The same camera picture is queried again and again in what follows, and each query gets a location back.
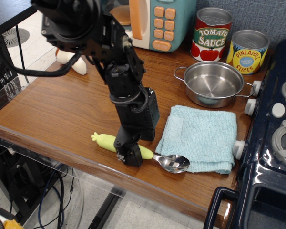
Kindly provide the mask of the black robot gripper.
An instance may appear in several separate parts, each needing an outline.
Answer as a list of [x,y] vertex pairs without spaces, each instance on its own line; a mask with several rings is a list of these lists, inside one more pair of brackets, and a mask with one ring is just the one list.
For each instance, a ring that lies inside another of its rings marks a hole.
[[121,122],[114,142],[117,158],[125,165],[133,167],[140,167],[143,163],[137,142],[140,139],[153,141],[160,119],[155,91],[148,87],[139,89],[136,95],[129,97],[110,95]]

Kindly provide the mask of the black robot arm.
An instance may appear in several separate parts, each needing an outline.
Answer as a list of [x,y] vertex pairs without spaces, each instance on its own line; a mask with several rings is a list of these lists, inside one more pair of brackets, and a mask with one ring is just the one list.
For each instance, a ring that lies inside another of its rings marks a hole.
[[98,0],[33,0],[44,18],[49,43],[62,51],[86,56],[109,88],[121,127],[114,147],[118,159],[139,167],[138,141],[153,141],[160,115],[155,92],[143,86],[144,62],[123,26],[102,10]]

